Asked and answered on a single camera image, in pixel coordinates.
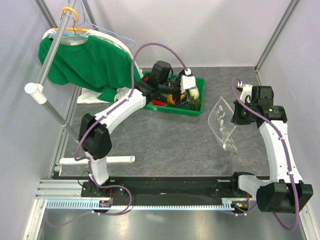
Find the clear dotted zip top bag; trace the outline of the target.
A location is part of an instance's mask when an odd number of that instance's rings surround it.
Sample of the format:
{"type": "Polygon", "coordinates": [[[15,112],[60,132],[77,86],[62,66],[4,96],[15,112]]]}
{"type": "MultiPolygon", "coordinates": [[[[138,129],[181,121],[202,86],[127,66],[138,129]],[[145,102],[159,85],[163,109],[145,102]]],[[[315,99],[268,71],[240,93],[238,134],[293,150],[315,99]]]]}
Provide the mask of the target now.
{"type": "Polygon", "coordinates": [[[231,122],[233,115],[234,111],[221,96],[210,112],[207,123],[218,145],[224,151],[237,153],[238,148],[232,138],[232,134],[236,129],[236,125],[231,122]]]}

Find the orange carrot with green leaves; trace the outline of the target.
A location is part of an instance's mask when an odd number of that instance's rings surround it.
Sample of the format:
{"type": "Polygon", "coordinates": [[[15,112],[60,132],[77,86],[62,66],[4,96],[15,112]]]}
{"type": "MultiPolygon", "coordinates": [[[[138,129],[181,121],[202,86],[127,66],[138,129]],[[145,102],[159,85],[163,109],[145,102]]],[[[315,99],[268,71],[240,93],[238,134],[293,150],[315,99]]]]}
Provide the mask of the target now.
{"type": "Polygon", "coordinates": [[[166,96],[166,103],[170,107],[179,108],[179,109],[186,109],[186,110],[192,110],[192,111],[198,111],[201,108],[201,99],[192,99],[190,98],[190,102],[183,106],[174,106],[172,105],[172,94],[168,94],[166,96]]]}

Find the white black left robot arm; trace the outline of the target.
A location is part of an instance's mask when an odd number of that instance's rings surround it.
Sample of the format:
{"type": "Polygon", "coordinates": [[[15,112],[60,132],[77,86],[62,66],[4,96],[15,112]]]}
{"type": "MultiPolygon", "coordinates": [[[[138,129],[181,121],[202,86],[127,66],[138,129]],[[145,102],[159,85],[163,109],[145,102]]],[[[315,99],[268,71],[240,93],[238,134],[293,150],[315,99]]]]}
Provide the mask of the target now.
{"type": "Polygon", "coordinates": [[[89,176],[94,182],[92,191],[99,197],[106,196],[110,191],[107,182],[107,155],[112,148],[113,130],[131,114],[160,95],[171,95],[176,102],[182,104],[182,94],[197,86],[196,78],[189,68],[182,70],[175,79],[169,77],[171,69],[169,63],[157,61],[151,72],[137,81],[117,102],[96,115],[87,113],[82,117],[79,147],[85,151],[89,160],[89,176]]]}

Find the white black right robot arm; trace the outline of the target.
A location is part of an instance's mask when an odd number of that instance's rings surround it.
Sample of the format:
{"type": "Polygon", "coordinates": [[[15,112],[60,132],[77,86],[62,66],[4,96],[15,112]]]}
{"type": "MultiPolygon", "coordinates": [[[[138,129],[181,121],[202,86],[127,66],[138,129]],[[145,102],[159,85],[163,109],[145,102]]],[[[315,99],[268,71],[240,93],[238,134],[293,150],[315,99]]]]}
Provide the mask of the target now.
{"type": "Polygon", "coordinates": [[[294,214],[313,196],[295,165],[288,138],[287,116],[283,106],[274,105],[271,86],[238,83],[241,94],[234,101],[231,122],[237,126],[255,123],[262,135],[269,163],[269,180],[252,173],[235,172],[229,191],[235,197],[245,192],[256,198],[261,212],[294,214]]]}

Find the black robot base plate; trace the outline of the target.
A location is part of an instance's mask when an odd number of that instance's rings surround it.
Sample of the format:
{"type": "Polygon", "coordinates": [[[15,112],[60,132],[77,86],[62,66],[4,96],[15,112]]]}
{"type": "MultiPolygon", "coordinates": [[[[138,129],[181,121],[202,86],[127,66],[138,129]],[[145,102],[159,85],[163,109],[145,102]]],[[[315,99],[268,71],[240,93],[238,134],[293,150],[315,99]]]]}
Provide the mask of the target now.
{"type": "Polygon", "coordinates": [[[232,176],[112,176],[104,183],[93,180],[83,183],[83,197],[125,198],[129,190],[132,197],[187,195],[210,199],[245,198],[253,196],[238,187],[232,176]]]}

